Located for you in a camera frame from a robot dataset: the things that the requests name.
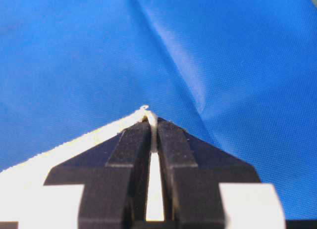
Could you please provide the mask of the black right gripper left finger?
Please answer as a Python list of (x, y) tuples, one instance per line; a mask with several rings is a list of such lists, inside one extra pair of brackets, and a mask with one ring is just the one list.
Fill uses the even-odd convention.
[(136, 123), (53, 167), (45, 185), (83, 184), (80, 229), (129, 229), (145, 220), (151, 128)]

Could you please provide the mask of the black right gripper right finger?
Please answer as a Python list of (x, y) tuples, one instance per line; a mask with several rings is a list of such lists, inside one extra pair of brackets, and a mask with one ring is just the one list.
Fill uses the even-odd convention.
[(169, 212), (179, 229), (282, 229), (285, 216), (270, 183), (255, 168), (158, 121), (159, 156)]

